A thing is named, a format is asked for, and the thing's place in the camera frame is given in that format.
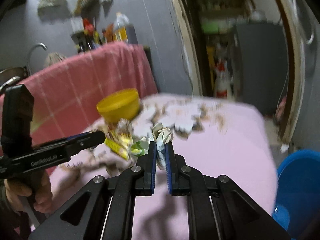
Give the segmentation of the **left hand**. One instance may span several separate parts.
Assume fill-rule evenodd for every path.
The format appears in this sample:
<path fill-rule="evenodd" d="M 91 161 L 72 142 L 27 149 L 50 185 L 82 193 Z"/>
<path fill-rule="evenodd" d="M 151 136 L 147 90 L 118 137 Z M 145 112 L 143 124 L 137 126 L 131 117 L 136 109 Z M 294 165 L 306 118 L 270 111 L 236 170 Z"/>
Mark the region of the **left hand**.
<path fill-rule="evenodd" d="M 19 197 L 30 197 L 32 190 L 24 184 L 13 181 L 4 180 L 5 194 L 9 204 L 14 211 L 24 211 L 24 207 Z M 34 209 L 40 213 L 48 213 L 51 210 L 53 203 L 53 194 L 51 192 L 51 183 L 48 173 L 44 171 L 41 178 L 41 185 L 35 193 Z"/>

